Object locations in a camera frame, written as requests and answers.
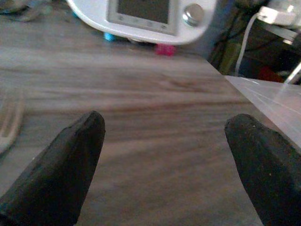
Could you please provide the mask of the translucent plastic sheet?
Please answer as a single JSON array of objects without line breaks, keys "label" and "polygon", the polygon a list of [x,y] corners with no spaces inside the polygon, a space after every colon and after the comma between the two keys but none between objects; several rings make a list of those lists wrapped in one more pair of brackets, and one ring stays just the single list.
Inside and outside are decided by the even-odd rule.
[{"label": "translucent plastic sheet", "polygon": [[301,151],[301,85],[225,78]]}]

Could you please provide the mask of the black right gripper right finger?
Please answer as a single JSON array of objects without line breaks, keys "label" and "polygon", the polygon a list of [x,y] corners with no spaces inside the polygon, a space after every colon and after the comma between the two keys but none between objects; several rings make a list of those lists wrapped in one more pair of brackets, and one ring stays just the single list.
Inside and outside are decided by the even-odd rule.
[{"label": "black right gripper right finger", "polygon": [[242,185],[264,226],[301,226],[301,154],[248,114],[228,119],[224,131]]}]

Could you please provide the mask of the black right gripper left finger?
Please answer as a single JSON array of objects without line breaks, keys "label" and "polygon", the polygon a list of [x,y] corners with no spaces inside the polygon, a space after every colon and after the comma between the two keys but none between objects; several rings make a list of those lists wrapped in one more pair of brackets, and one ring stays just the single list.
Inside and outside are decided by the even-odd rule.
[{"label": "black right gripper left finger", "polygon": [[64,128],[0,197],[0,226],[75,226],[104,137],[97,111]]}]

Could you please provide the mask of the white kitchen appliance with screen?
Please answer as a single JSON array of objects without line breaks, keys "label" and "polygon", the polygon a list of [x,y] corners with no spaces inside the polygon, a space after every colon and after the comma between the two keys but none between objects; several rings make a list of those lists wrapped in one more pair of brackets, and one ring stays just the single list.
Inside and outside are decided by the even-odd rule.
[{"label": "white kitchen appliance with screen", "polygon": [[66,0],[87,25],[155,44],[185,45],[199,39],[218,0]]}]

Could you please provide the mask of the white power adapter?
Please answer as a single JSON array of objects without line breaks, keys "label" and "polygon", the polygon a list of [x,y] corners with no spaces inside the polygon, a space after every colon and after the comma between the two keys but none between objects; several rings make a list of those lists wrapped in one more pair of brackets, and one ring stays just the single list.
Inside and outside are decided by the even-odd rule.
[{"label": "white power adapter", "polygon": [[279,11],[274,8],[261,7],[257,19],[267,24],[289,26],[295,22],[296,14],[293,12]]}]

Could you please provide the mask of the pink appliance foot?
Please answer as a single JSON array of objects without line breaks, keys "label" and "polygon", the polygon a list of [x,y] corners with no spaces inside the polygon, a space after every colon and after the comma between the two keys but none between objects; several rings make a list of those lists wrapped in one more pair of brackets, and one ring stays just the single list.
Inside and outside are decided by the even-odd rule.
[{"label": "pink appliance foot", "polygon": [[155,53],[162,56],[173,56],[176,53],[176,47],[173,45],[157,44]]}]

